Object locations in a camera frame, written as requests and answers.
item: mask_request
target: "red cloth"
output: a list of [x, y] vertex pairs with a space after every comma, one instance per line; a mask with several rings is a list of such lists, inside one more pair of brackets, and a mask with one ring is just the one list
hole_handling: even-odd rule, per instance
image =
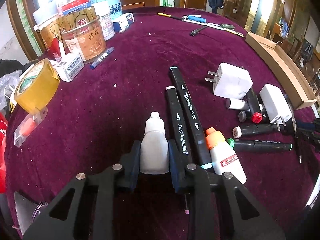
[[0, 113], [0, 194], [5, 192], [5, 164], [4, 164], [4, 150], [5, 150], [5, 134], [7, 132], [8, 121]]
[[[50, 202], [79, 172], [95, 174], [117, 163], [134, 140], [143, 139], [151, 112], [159, 112], [167, 139], [173, 138], [165, 98], [165, 88], [172, 85], [172, 65], [179, 67], [185, 79], [203, 128], [214, 127], [225, 138], [231, 138], [232, 129], [239, 125], [239, 111], [226, 109], [226, 99], [213, 95], [212, 84], [204, 80], [208, 70], [217, 71], [221, 62], [244, 66], [256, 93], [266, 83], [281, 87], [244, 38], [213, 28], [191, 37], [189, 33], [198, 25], [156, 13], [201, 14], [211, 23], [234, 24], [230, 20], [184, 8], [137, 8], [133, 12], [135, 23], [107, 42], [108, 47], [115, 47], [111, 55], [94, 70], [86, 65], [72, 82], [60, 82], [47, 105], [47, 117], [21, 148], [14, 146], [12, 134], [27, 113], [15, 108], [5, 152], [7, 194], [15, 223], [14, 191], [37, 202]], [[311, 122], [314, 114], [306, 108], [296, 111], [296, 117]], [[293, 142], [281, 133], [255, 138]], [[245, 186], [283, 228], [299, 215], [319, 175], [313, 150], [308, 145], [301, 149], [305, 151], [301, 165], [294, 150], [237, 153], [247, 176]], [[115, 199], [116, 238], [186, 239], [188, 215], [179, 200], [169, 174], [141, 175], [134, 194]]]

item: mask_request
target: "red marker cap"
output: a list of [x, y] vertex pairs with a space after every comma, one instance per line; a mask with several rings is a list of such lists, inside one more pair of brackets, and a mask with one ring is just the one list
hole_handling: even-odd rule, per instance
[[254, 113], [251, 117], [252, 122], [254, 123], [260, 123], [262, 120], [262, 114], [261, 113]]

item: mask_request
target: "white dropper bottle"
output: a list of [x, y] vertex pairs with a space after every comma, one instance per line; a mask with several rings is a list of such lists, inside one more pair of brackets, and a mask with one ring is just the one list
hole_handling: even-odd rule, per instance
[[216, 131], [213, 127], [207, 131], [207, 146], [212, 159], [212, 167], [216, 174], [229, 171], [244, 184], [247, 177], [243, 171], [241, 163], [236, 152], [226, 142], [226, 139], [220, 131]]
[[140, 171], [145, 174], [165, 174], [169, 171], [168, 142], [164, 122], [158, 112], [152, 112], [146, 122], [140, 151]]

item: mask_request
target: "barcode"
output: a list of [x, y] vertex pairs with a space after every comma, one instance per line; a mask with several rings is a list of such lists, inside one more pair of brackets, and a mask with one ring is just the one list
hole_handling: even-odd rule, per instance
[[70, 73], [70, 71], [74, 68], [75, 65], [77, 65], [77, 63], [81, 60], [81, 58], [78, 56], [76, 57], [76, 59], [69, 64], [67, 71]]
[[81, 68], [83, 64], [78, 64], [78, 66], [69, 74], [69, 77], [72, 79], [78, 72], [79, 68]]

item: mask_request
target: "dark jacket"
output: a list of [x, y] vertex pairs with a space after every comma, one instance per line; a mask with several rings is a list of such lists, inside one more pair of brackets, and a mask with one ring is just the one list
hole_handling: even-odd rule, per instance
[[223, 0], [208, 0], [209, 2], [209, 6], [211, 8], [220, 8], [222, 9], [222, 6], [223, 6]]

